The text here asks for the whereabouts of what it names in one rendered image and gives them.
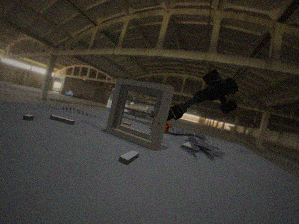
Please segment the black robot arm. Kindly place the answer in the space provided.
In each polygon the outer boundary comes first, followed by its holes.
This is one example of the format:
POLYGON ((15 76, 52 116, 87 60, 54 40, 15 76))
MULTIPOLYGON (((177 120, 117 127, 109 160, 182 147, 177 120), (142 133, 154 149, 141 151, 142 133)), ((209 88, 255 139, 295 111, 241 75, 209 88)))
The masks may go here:
MULTIPOLYGON (((227 92, 226 95, 228 95, 230 93, 233 93, 233 94, 236 93, 238 91, 237 88, 239 88, 237 86, 237 83, 232 78, 226 78, 225 80, 221 81, 220 84, 222 84, 223 87, 226 89, 226 92, 227 92)), ((170 108, 167 121, 169 121, 173 118, 175 120, 181 118, 183 116, 183 114, 185 112, 187 112, 187 108, 189 108, 196 102, 199 103, 199 102, 204 102, 204 101, 210 101, 210 102, 214 101, 214 100, 212 100, 212 98, 209 96, 209 93, 207 92, 212 87, 214 87, 213 84, 205 89, 201 89, 198 92, 196 92, 195 95, 193 95, 193 98, 188 100, 187 102, 180 103, 178 105, 176 104, 176 105, 172 106, 170 108), (173 113, 175 114, 176 117, 174 116, 173 113)))

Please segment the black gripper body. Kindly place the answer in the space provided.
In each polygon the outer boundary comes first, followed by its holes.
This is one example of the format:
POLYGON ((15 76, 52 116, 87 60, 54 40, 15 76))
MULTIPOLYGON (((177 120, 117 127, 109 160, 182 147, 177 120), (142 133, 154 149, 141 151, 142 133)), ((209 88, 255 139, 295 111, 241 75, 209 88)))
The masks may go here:
MULTIPOLYGON (((208 85, 207 79, 209 77, 211 77, 211 75, 214 75, 215 73, 217 73, 217 70, 213 69, 213 71, 211 71, 210 73, 207 73, 204 77, 203 80, 205 81, 206 85, 208 85)), ((212 100, 217 100, 219 99, 221 101, 221 104, 224 104, 227 102, 227 99, 224 97, 227 92, 226 89, 223 87, 222 84, 218 83, 218 84, 214 84, 214 87, 212 87, 209 91, 207 91, 209 93, 209 96, 212 98, 212 100)), ((234 109, 237 108, 237 104, 234 105, 233 107, 227 109, 227 110, 223 110, 222 107, 220 106, 221 110, 223 113, 228 114, 229 112, 233 111, 234 109)))

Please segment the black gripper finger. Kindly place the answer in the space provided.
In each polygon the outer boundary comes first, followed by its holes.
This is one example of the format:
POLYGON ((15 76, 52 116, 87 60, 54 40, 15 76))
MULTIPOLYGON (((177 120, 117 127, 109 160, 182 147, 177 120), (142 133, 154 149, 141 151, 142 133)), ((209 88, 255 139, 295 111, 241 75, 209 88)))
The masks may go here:
POLYGON ((222 104, 221 107, 225 111, 231 107, 236 105, 236 101, 234 99, 228 100, 226 103, 222 104))
POLYGON ((214 75, 211 75, 211 77, 209 77, 207 79, 207 82, 208 82, 209 85, 218 84, 221 81, 223 81, 223 79, 221 78, 221 76, 219 75, 219 73, 215 73, 214 75))

